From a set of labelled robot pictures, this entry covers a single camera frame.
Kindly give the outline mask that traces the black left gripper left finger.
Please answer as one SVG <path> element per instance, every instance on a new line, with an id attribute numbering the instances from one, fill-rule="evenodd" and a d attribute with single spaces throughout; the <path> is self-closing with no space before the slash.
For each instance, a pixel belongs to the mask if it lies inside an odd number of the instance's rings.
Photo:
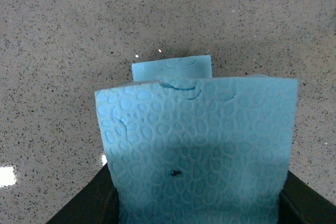
<path id="1" fill-rule="evenodd" d="M 48 223 L 119 223 L 119 195 L 107 164 Z"/>

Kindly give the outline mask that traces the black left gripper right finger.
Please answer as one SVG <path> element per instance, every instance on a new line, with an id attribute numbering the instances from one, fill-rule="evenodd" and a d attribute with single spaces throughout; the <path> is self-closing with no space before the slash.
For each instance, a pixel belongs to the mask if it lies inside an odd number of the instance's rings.
<path id="1" fill-rule="evenodd" d="M 278 223 L 335 224 L 335 205 L 289 171 L 279 195 Z"/>

